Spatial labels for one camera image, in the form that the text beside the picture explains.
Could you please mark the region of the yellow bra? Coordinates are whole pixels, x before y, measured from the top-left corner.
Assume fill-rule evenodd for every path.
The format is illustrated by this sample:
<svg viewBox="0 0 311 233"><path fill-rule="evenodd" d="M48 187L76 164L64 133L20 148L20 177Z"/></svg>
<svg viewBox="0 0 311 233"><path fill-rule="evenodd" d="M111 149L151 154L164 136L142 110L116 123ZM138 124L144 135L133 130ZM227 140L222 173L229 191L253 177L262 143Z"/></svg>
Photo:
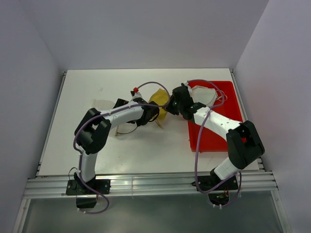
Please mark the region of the yellow bra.
<svg viewBox="0 0 311 233"><path fill-rule="evenodd" d="M169 100L169 95L167 94L165 90L160 88L151 95L149 99L149 103L153 101L157 105L164 105L168 102L168 100ZM152 121L155 121L158 127L163 128L161 123L165 120L167 113L168 112L165 109L160 107L159 113L156 114L156 116L152 118Z"/></svg>

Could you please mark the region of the red plastic tray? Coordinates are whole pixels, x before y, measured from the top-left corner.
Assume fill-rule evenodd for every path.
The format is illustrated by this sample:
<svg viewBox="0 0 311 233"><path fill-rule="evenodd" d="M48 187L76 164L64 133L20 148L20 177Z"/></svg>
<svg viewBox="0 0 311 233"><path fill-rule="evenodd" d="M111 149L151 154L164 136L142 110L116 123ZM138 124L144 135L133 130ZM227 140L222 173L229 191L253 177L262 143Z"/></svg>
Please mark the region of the red plastic tray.
<svg viewBox="0 0 311 233"><path fill-rule="evenodd" d="M203 81L191 81L189 82L190 87L204 86L208 88L214 88L216 85L219 90L217 91L218 96L221 95L220 92L225 94L225 101L222 106L216 107L213 110L227 118L244 121L244 118L240 111L239 102L236 96L234 85L231 81L212 81L211 83ZM190 148L192 151L196 151L197 138L200 126L192 122L188 122L188 131L190 137ZM226 152L227 143L225 140L212 132L209 129L204 128L201 135L200 141L200 152Z"/></svg>

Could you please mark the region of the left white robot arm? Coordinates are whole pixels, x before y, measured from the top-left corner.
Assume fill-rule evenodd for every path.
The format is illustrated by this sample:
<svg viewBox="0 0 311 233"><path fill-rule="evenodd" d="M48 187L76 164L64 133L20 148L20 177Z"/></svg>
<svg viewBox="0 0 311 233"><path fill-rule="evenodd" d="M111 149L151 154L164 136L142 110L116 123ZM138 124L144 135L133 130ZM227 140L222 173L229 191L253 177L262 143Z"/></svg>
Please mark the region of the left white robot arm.
<svg viewBox="0 0 311 233"><path fill-rule="evenodd" d="M147 103L142 98L135 98L123 106L111 110L98 111L91 108L87 111L74 132L73 147L80 153L77 175L77 188L84 194L94 190L95 165L98 152L106 145L110 131L125 123L138 127L146 125L159 114L155 102Z"/></svg>

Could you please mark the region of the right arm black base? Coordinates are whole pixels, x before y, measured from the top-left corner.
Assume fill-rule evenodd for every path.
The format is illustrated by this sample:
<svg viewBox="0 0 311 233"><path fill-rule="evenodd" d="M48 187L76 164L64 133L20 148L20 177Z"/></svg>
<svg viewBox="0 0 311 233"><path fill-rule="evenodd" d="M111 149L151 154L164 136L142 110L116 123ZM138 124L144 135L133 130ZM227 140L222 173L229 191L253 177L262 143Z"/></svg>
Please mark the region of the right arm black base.
<svg viewBox="0 0 311 233"><path fill-rule="evenodd" d="M208 200L213 208L218 207L221 209L228 206L239 196L242 187L241 178L241 174L239 174L238 178L237 175L233 175L219 185L221 180L216 175L198 176L198 186L202 191L208 191L217 186L208 193Z"/></svg>

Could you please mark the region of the aluminium rail frame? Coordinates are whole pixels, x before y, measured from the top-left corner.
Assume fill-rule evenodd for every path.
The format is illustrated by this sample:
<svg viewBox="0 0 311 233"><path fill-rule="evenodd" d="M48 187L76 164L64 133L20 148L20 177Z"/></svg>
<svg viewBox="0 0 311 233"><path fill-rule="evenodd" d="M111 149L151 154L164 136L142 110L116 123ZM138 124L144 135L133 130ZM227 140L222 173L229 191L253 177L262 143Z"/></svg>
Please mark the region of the aluminium rail frame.
<svg viewBox="0 0 311 233"><path fill-rule="evenodd" d="M192 186L195 155L188 126L167 116L164 129L146 125L110 135L97 157L98 179L111 187L89 214L66 196L77 166L73 133L93 99L127 99L137 86L148 99L160 85L172 90L203 79L235 83L229 68L68 70L63 77L37 176L26 183L14 232L22 233L290 233L274 175L256 160L242 172L242 189L228 206L213 208Z"/></svg>

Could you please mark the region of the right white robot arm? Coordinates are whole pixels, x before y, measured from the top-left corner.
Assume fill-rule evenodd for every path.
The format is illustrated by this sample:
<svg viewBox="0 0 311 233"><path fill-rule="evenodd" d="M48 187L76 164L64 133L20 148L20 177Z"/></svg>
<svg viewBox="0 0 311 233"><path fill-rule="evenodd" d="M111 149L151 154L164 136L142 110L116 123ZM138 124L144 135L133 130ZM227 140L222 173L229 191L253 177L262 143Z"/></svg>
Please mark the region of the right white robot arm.
<svg viewBox="0 0 311 233"><path fill-rule="evenodd" d="M203 128L227 142L228 157L210 174L210 183L215 189L223 188L231 175L245 169L265 152L257 129L251 121L229 119L213 111L212 107L195 102L188 85L182 84L173 89L166 111L173 115L180 114L184 119L200 126L197 142L201 141Z"/></svg>

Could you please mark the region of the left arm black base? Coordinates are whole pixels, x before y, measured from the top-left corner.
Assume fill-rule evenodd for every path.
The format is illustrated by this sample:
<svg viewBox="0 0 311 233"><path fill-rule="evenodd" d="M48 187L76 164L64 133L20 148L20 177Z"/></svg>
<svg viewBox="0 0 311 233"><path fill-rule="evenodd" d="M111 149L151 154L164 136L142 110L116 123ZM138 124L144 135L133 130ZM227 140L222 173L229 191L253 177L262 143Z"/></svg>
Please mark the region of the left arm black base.
<svg viewBox="0 0 311 233"><path fill-rule="evenodd" d="M69 180L66 188L66 196L76 196L76 206L80 209L91 209L97 204L99 193L106 195L110 191L110 180L93 178L86 184L91 188L87 188L79 177Z"/></svg>

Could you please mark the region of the white folded bra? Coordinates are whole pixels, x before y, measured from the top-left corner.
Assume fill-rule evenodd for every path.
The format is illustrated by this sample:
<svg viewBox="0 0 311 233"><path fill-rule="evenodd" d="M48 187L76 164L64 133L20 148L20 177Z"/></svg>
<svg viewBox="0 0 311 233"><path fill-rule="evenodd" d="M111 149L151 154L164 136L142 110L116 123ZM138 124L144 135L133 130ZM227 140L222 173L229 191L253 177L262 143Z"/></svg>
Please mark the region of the white folded bra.
<svg viewBox="0 0 311 233"><path fill-rule="evenodd" d="M198 85L191 89L191 97L194 102L200 102L208 107L227 100L227 95L222 90Z"/></svg>

